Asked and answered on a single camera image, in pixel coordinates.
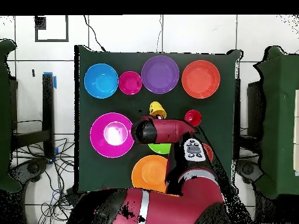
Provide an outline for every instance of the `orange bowl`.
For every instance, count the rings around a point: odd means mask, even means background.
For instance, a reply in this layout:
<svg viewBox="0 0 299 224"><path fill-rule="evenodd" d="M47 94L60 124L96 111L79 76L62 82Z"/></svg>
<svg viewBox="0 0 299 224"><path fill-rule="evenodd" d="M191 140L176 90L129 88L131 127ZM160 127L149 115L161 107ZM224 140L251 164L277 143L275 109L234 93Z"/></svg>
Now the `orange bowl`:
<svg viewBox="0 0 299 224"><path fill-rule="evenodd" d="M163 156L149 155L141 158L132 171L133 186L164 193L166 166L167 159Z"/></svg>
<svg viewBox="0 0 299 224"><path fill-rule="evenodd" d="M207 144L205 144L205 143L203 143L203 148L207 152L208 159L210 160L210 162L212 162L212 160L213 160L212 148L210 146L208 146Z"/></svg>
<svg viewBox="0 0 299 224"><path fill-rule="evenodd" d="M197 60L187 65L182 75L183 88L197 99L210 97L218 89L220 74L211 62Z"/></svg>

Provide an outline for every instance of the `chair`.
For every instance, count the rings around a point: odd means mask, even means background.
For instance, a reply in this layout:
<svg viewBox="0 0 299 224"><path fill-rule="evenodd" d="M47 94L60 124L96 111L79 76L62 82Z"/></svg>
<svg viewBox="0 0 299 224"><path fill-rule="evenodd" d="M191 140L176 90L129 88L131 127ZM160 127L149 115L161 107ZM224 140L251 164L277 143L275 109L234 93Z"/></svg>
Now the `chair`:
<svg viewBox="0 0 299 224"><path fill-rule="evenodd" d="M41 131L18 134L16 94L18 82L10 76L6 56L16 48L11 40L0 40L0 223L26 224L25 194L30 181L38 181L48 160L54 157L53 78L43 75L43 125ZM43 142L44 156L10 169L12 152Z"/></svg>
<svg viewBox="0 0 299 224"><path fill-rule="evenodd" d="M248 85L248 131L241 148L259 155L258 163L240 159L236 171L253 184L258 222L299 222L299 178L293 169L295 90L299 56L279 46L265 50L254 65L261 80Z"/></svg>

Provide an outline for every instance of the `yellow toy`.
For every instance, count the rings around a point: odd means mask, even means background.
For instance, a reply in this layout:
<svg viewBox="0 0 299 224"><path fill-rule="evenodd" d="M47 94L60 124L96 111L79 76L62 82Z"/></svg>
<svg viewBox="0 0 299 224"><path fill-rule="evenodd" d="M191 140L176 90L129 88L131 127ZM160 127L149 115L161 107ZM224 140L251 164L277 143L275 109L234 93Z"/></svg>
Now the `yellow toy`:
<svg viewBox="0 0 299 224"><path fill-rule="evenodd" d="M166 111L164 110L164 108L161 106L161 104L157 101L154 101L151 103L151 105L149 106L149 114L152 116L157 116L160 115L163 118L166 118Z"/></svg>

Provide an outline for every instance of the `black stand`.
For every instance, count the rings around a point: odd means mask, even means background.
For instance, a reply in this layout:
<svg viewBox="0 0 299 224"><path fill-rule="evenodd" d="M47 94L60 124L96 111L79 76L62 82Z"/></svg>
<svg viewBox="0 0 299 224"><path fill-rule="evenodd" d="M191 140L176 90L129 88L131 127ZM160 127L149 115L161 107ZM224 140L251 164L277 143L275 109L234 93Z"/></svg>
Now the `black stand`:
<svg viewBox="0 0 299 224"><path fill-rule="evenodd" d="M16 129L16 89L18 83L15 78L11 79L11 106L13 129ZM14 151L18 148L36 144L38 142L44 143L45 157L51 159L54 156L54 99L53 99L53 77L52 75L43 75L43 126L41 131L35 131L24 134L14 134L12 136L12 147Z"/></svg>

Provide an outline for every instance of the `small pink bowl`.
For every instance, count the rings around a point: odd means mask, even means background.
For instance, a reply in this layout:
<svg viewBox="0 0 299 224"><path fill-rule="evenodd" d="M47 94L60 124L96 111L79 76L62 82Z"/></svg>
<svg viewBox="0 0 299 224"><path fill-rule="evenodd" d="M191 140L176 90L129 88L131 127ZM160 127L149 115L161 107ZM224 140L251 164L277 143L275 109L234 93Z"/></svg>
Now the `small pink bowl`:
<svg viewBox="0 0 299 224"><path fill-rule="evenodd" d="M119 88L126 95L134 95L140 91L142 79L134 71L126 71L119 77Z"/></svg>

